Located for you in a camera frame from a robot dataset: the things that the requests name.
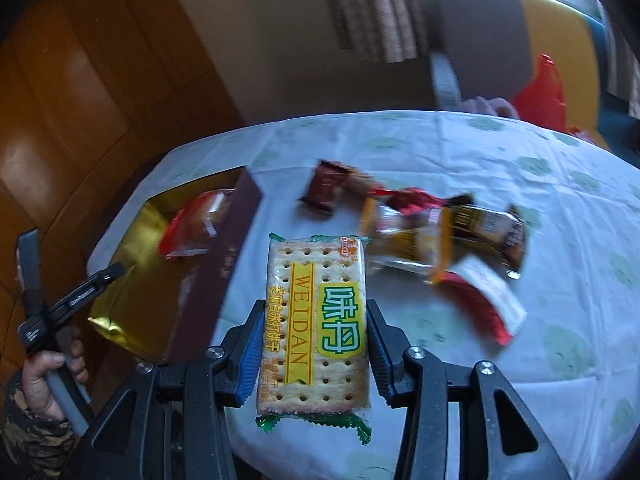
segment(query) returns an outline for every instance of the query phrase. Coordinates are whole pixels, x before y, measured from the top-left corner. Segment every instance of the table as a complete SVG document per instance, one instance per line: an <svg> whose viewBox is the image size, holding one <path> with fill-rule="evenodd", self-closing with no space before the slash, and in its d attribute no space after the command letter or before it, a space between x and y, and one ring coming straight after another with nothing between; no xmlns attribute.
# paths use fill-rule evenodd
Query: table
<svg viewBox="0 0 640 480"><path fill-rule="evenodd" d="M441 197L473 191L481 206L520 207L529 249L511 286L529 319L507 348L411 274L382 270L368 280L367 295L412 344L440 359L466 366L493 360L573 478L609 471L640 422L640 171L581 140L520 121L411 111L299 118L207 137L170 152L140 183L88 272L107 266L146 199L248 165L264 199L212 338L218 343L264 297L269 232L302 238L356 231L352 204L326 221L297 210L318 158L353 164L395 189L418 186ZM234 452L273 479L390 479L404 410L386 407L372 382L368 417L368 446L353 430L292 419L265 434L255 426L254 394L228 411L228 426Z"/></svg>

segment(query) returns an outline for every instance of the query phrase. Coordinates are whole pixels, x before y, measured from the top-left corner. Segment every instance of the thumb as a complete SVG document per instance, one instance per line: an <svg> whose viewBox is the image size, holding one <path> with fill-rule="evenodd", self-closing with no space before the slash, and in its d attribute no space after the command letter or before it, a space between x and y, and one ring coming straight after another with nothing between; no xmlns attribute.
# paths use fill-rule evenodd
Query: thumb
<svg viewBox="0 0 640 480"><path fill-rule="evenodd" d="M30 357L22 368L22 383L36 383L49 370L56 370L65 363L65 355L44 350Z"/></svg>

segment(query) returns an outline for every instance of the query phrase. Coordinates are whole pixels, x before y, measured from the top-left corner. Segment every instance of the person's arm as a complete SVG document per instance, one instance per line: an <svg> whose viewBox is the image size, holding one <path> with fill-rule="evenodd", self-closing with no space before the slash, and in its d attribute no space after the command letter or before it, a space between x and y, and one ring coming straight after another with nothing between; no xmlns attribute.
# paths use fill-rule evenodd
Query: person's arm
<svg viewBox="0 0 640 480"><path fill-rule="evenodd" d="M74 357L71 370L76 380L83 383L88 379L88 373L79 340L73 342L71 355ZM75 435L44 380L48 370L60 368L64 361L62 354L39 352L27 359L22 371L16 372L9 381L2 429L6 455L0 458L3 479L5 474L10 474L5 470L12 467L16 478L56 478L73 451Z"/></svg>

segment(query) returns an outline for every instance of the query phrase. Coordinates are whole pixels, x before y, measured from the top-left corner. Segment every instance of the human hand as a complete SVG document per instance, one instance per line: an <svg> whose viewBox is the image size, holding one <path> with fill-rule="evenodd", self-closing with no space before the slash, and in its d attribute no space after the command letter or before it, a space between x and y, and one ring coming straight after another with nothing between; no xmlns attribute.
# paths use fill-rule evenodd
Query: human hand
<svg viewBox="0 0 640 480"><path fill-rule="evenodd" d="M84 358L82 357L84 347L76 337L78 337L78 332L74 330L74 340L70 348L70 354L73 358L70 370L76 381L85 383L89 378L89 372L86 370ZM65 415L51 395L44 379L47 371L56 370L64 364L64 354L47 350L38 352L24 362L24 367L22 368L22 391L27 406L35 415L59 422L65 420Z"/></svg>

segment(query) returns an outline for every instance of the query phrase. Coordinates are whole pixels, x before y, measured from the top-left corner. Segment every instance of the finger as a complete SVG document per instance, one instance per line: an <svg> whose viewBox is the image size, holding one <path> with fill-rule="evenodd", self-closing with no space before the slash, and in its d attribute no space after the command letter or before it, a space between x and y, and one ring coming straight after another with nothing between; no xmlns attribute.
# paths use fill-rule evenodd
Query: finger
<svg viewBox="0 0 640 480"><path fill-rule="evenodd" d="M84 345L82 344L82 341L74 339L71 343L71 347L69 348L69 353L74 359L80 357L84 353Z"/></svg>
<svg viewBox="0 0 640 480"><path fill-rule="evenodd" d="M84 357L79 357L78 359L73 359L69 364L69 369L73 375L79 374L82 370L86 368L84 364Z"/></svg>
<svg viewBox="0 0 640 480"><path fill-rule="evenodd" d="M81 384L84 384L88 380L89 380L89 372L87 371L86 368L82 370L78 375L76 375L76 381L78 381Z"/></svg>
<svg viewBox="0 0 640 480"><path fill-rule="evenodd" d="M27 359L22 369L22 380L35 383L49 370L56 370L65 363L65 355L58 352L42 351Z"/></svg>

